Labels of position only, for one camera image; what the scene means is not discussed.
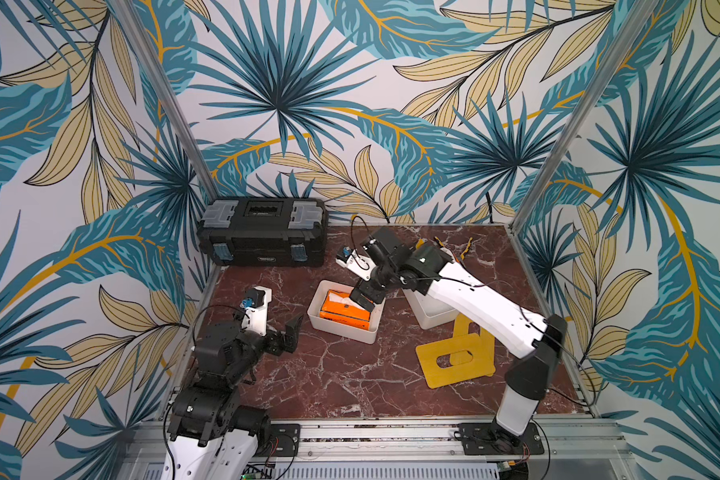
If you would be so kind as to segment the orange tissue pack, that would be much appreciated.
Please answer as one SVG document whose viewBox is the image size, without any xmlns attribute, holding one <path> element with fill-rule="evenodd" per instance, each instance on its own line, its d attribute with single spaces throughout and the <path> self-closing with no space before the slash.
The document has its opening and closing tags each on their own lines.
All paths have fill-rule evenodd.
<svg viewBox="0 0 720 480">
<path fill-rule="evenodd" d="M 319 317 L 359 330 L 370 330 L 370 312 L 349 299 L 348 292 L 329 290 L 320 307 Z"/>
</svg>

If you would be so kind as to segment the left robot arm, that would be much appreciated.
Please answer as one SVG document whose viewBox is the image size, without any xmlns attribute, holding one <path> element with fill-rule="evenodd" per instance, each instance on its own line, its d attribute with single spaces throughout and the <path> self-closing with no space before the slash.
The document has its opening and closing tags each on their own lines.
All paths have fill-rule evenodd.
<svg viewBox="0 0 720 480">
<path fill-rule="evenodd" d="M 257 456 L 289 459 L 298 454 L 301 427 L 274 426 L 268 411 L 241 403 L 240 386 L 255 382 L 254 370 L 266 354 L 293 353 L 303 317 L 283 331 L 263 335 L 243 328 L 235 315 L 213 323 L 195 344 L 192 377 L 173 401 L 163 430 L 163 479 L 245 479 Z"/>
</svg>

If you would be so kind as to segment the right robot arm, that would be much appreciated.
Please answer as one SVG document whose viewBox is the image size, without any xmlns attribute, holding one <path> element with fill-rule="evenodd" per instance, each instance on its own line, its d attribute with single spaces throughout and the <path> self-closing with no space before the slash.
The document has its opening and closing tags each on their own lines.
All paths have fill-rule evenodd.
<svg viewBox="0 0 720 480">
<path fill-rule="evenodd" d="M 516 360 L 491 428 L 506 439 L 523 436 L 564 353 L 565 320 L 521 307 L 473 276 L 450 250 L 429 241 L 405 244 L 389 227 L 358 248 L 342 247 L 336 262 L 359 277 L 350 299 L 367 311 L 390 290 L 410 290 L 455 309 L 503 344 Z"/>
</svg>

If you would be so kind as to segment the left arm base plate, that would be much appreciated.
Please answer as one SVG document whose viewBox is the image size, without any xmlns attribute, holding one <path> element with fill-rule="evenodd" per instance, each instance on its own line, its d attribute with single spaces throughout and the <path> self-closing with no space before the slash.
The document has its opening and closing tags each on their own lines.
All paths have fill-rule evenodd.
<svg viewBox="0 0 720 480">
<path fill-rule="evenodd" d="M 291 458 L 298 454 L 301 425 L 298 423 L 273 424 L 268 436 L 255 453 L 255 458 Z"/>
</svg>

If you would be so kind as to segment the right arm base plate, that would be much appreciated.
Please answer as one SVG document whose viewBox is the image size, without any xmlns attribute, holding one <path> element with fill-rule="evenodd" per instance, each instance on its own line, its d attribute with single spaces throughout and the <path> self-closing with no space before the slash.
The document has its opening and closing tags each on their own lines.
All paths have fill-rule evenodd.
<svg viewBox="0 0 720 480">
<path fill-rule="evenodd" d="M 526 457 L 545 452 L 538 428 L 529 424 L 520 436 L 515 436 L 491 423 L 460 423 L 454 438 L 467 456 Z"/>
</svg>

